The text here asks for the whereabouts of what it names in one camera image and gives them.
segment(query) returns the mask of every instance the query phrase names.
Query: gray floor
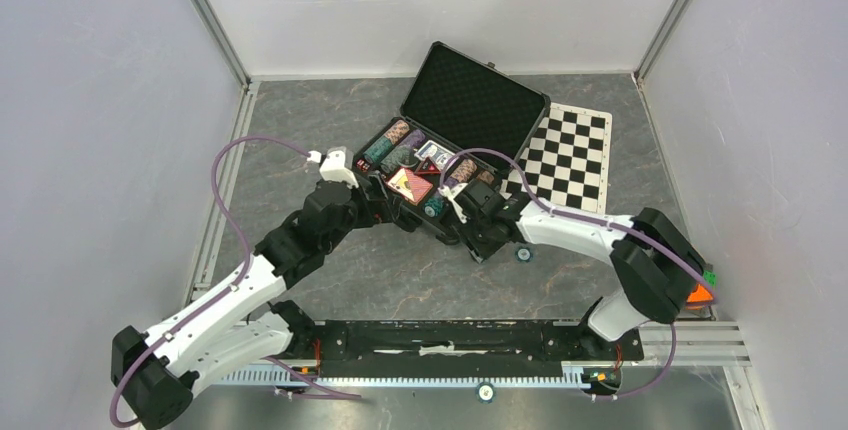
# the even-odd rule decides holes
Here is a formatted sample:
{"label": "gray floor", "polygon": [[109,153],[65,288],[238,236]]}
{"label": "gray floor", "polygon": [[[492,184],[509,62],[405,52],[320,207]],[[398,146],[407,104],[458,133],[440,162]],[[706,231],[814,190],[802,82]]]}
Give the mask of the gray floor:
{"label": "gray floor", "polygon": [[[607,212],[644,206],[680,213],[657,144],[629,75],[517,77],[557,103],[612,114]],[[259,87],[251,134],[290,138],[307,149],[358,149],[398,114],[411,79],[266,82]],[[314,188],[317,170],[273,144],[248,145],[232,211],[251,242],[278,226]],[[462,246],[445,247],[423,231],[391,225],[349,235],[319,271],[286,294],[315,319],[579,318],[616,289],[613,270],[588,257],[537,247],[531,264],[507,247],[474,262]],[[241,258],[227,230],[217,277]]]}
{"label": "gray floor", "polygon": [[[518,77],[557,103],[613,115],[607,211],[653,206],[680,223],[657,144],[628,75]],[[410,79],[263,83],[251,134],[290,138],[316,150],[357,149],[393,116]],[[301,207],[317,172],[270,144],[249,145],[241,162],[233,213],[256,242]],[[507,248],[482,265],[463,247],[445,247],[424,232],[385,225],[351,234],[326,265],[286,294],[315,319],[579,318],[618,286],[613,270],[563,250],[534,249],[531,264]],[[217,274],[239,263],[226,233]],[[625,371],[625,387],[654,369]],[[213,387],[173,428],[231,429],[735,429],[738,422],[721,369],[675,368],[639,397],[590,404],[579,392],[503,389],[491,405],[468,391],[363,389],[366,401],[294,402],[260,388]]]}

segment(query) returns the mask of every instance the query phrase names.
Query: red triangle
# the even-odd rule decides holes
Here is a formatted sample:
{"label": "red triangle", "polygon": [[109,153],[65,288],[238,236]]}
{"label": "red triangle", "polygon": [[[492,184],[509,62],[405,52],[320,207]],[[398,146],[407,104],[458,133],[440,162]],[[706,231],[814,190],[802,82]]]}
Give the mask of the red triangle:
{"label": "red triangle", "polygon": [[423,162],[418,165],[418,168],[415,169],[416,175],[438,175],[442,173],[439,170],[439,167],[433,163],[429,158],[425,158]]}

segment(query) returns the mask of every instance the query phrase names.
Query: robotic arm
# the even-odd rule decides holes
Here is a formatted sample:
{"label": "robotic arm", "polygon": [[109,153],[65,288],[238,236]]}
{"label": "robotic arm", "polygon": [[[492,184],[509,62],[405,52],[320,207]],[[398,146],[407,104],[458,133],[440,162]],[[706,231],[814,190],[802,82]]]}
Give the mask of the robotic arm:
{"label": "robotic arm", "polygon": [[[323,160],[313,153],[311,160],[321,161],[322,180],[303,208],[255,247],[249,274],[238,285],[241,267],[176,315],[144,333],[126,327],[113,339],[111,376],[117,386],[133,362],[165,337],[122,392],[146,428],[172,422],[210,384],[247,364],[269,355],[302,354],[312,344],[306,331],[312,322],[292,302],[272,306],[271,312],[248,325],[234,325],[320,268],[352,230],[398,217],[399,197],[386,193],[379,176],[354,174],[351,155],[344,148],[330,150]],[[572,250],[616,270],[622,290],[596,302],[581,322],[593,345],[614,342],[649,320],[674,321],[695,287],[695,281],[673,262],[624,231],[551,215],[526,194],[505,200],[475,180],[446,196],[457,213],[454,228],[479,262],[507,242],[522,242]],[[703,260],[662,213],[645,209],[636,217],[599,218],[650,234],[703,272]],[[229,293],[215,305],[170,333],[227,287]]]}

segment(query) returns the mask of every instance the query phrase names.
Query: case lid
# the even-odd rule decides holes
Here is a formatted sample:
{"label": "case lid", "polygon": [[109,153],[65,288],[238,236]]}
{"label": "case lid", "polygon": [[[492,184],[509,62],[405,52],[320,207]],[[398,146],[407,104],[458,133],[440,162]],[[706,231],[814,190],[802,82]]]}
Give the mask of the case lid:
{"label": "case lid", "polygon": [[[550,108],[550,99],[436,42],[400,114],[461,149],[482,147],[517,158]],[[491,155],[478,158],[498,170]]]}

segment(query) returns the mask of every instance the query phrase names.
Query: checkered mat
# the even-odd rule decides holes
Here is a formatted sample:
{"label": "checkered mat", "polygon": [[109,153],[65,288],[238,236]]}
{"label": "checkered mat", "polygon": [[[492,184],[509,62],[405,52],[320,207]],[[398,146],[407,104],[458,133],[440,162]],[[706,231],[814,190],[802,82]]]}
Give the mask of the checkered mat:
{"label": "checkered mat", "polygon": [[[586,108],[551,104],[518,164],[530,187],[556,205],[604,213],[607,201],[612,115]],[[501,193],[522,191],[513,170]]]}

